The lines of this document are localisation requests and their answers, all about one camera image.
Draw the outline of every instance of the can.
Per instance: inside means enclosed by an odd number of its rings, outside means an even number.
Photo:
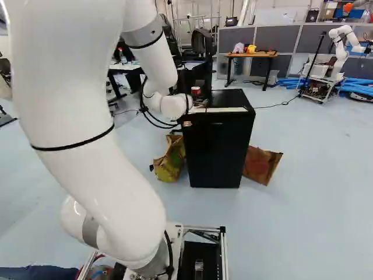
[[[192,95],[193,96],[200,96],[201,95],[201,90],[200,90],[200,87],[199,86],[193,86],[192,88]]]

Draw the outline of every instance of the yellow object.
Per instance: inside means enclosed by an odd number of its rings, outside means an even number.
[[[248,54],[253,54],[253,53],[255,53],[255,50],[256,50],[256,46],[255,46],[255,45],[249,45],[249,46],[247,47],[247,53],[248,53]]]
[[[185,147],[181,135],[167,135],[168,149],[166,154],[153,161],[153,166],[162,182],[172,183],[179,179],[184,165]]]

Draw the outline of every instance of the black table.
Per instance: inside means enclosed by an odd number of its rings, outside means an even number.
[[[108,78],[111,83],[112,89],[115,93],[115,97],[110,99],[108,102],[113,103],[118,101],[119,99],[127,96],[126,93],[121,94],[119,91],[119,87],[117,82],[115,81],[114,75],[116,74],[126,74],[126,79],[131,87],[132,93],[137,92],[141,88],[141,78],[140,75],[144,74],[140,65],[132,65],[132,64],[114,64],[110,65],[108,71]]]

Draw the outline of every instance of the brown paper bag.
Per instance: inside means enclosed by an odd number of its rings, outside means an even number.
[[[184,165],[185,147],[182,135],[167,135],[168,149],[166,154],[153,160],[158,180],[172,183],[179,179]]]
[[[243,175],[253,181],[268,186],[282,155],[282,153],[249,146]]]

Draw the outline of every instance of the gray partition wall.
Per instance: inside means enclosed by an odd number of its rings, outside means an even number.
[[[279,70],[277,75],[280,78],[285,78],[287,70],[290,67],[291,55],[279,55],[273,58],[272,69]],[[268,59],[253,58],[251,62],[250,76],[265,77],[267,74]]]
[[[349,78],[373,79],[373,59],[349,58],[342,71]]]
[[[254,42],[254,31],[254,27],[221,29],[219,31],[219,37],[223,39],[219,40],[219,53],[229,53],[233,51],[237,43],[252,44]]]
[[[297,53],[315,53],[319,44],[321,33],[326,32],[324,40],[320,47],[321,54],[328,54],[329,47],[332,45],[332,40],[329,37],[329,30],[338,28],[336,25],[305,25],[303,26],[301,37],[299,38]],[[335,54],[335,48],[332,48],[332,53]]]
[[[300,25],[263,26],[256,30],[255,45],[258,50],[276,50],[292,53]]]
[[[354,29],[356,26],[373,28],[373,24],[349,23]],[[314,54],[319,44],[320,35],[326,32],[320,48],[321,54],[335,53],[335,48],[329,37],[330,29],[338,28],[341,23],[302,23],[278,26],[244,26],[225,27],[219,30],[219,48],[217,56],[217,77],[226,78],[227,59],[224,57],[234,49],[237,43],[254,44],[257,50],[276,50],[278,57],[273,59],[272,69],[279,70],[278,77],[287,77],[290,72],[294,55]],[[248,76],[264,77],[267,70],[266,59],[249,58],[249,67],[246,74],[241,75],[238,80]],[[343,70],[345,75],[352,78],[373,79],[373,54],[368,57],[350,56],[346,61]]]

